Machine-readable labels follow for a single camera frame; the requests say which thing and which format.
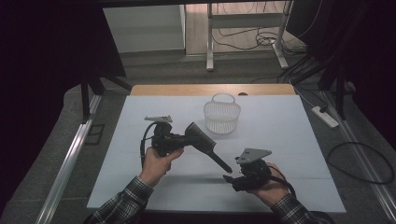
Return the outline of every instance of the gray floor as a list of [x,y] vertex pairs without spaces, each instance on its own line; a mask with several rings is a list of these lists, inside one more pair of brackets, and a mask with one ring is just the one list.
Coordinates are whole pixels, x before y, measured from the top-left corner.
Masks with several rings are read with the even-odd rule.
[[[224,54],[215,57],[215,71],[207,73],[205,57],[185,57],[177,52],[159,52],[122,55],[127,77],[124,81],[137,84],[177,84],[177,83],[275,83],[274,76],[279,75],[279,68],[274,54],[248,53]],[[288,58],[295,63],[299,57]],[[319,77],[311,77],[301,86],[316,91]],[[82,148],[73,174],[67,183],[64,195],[55,212],[52,223],[82,223],[92,211],[86,204],[99,173],[106,149],[111,141],[118,115],[128,91],[104,80],[107,91],[98,107],[93,121],[94,128],[103,127],[101,139],[97,135],[89,136]],[[317,97],[307,91],[301,91],[311,104],[319,104]],[[323,155],[327,155],[335,145],[345,142],[339,129],[329,129],[321,120],[310,112],[310,104],[304,101],[306,113],[311,121]],[[363,116],[354,105],[351,96],[345,99],[347,122],[360,142],[375,147],[383,153],[396,167],[395,150],[385,141],[381,134]],[[64,96],[64,110],[54,127],[52,134],[44,145],[41,154],[30,172],[17,189],[1,218],[0,223],[34,223],[46,200],[53,180],[62,165],[64,156],[76,134],[81,122],[81,101],[79,87],[70,90]],[[375,154],[367,152],[375,169],[386,177],[388,169]],[[349,172],[361,175],[361,168],[356,163],[348,147],[337,150],[332,161]],[[346,214],[331,214],[336,223],[389,223],[386,214],[369,184],[351,179],[330,167],[336,187],[346,207]],[[389,191],[396,196],[396,184],[388,185]]]

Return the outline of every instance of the wrist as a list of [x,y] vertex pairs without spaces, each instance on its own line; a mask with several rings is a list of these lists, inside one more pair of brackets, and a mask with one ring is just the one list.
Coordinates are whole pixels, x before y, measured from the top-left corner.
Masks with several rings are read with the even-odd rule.
[[145,172],[140,173],[139,178],[152,188],[154,188],[159,181],[158,178],[155,178],[153,175],[147,174]]
[[273,207],[279,201],[289,194],[286,190],[281,190],[279,192],[272,192],[271,194],[260,195],[260,199],[267,204],[269,207]]

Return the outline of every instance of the white wall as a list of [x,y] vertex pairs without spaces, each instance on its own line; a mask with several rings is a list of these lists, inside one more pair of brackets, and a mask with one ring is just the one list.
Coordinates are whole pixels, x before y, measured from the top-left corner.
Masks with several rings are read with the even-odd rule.
[[185,48],[181,6],[115,7],[104,12],[119,53]]

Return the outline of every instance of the white wire basket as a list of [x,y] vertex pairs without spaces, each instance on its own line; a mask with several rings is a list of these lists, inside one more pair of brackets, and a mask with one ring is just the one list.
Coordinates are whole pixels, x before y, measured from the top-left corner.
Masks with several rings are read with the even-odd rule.
[[[231,103],[216,101],[215,97],[219,95],[230,96],[233,101]],[[216,93],[204,106],[205,126],[212,133],[232,133],[236,128],[240,113],[241,106],[235,102],[235,98],[230,93]]]

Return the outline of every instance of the shirt cuff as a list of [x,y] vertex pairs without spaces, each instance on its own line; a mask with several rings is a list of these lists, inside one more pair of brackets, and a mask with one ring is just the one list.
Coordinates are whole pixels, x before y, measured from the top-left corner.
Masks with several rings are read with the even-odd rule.
[[135,176],[134,179],[126,186],[124,191],[138,200],[141,204],[145,204],[149,201],[149,196],[154,189],[138,176]]
[[277,202],[271,210],[281,218],[284,223],[293,223],[306,216],[308,210],[291,194],[286,195]]

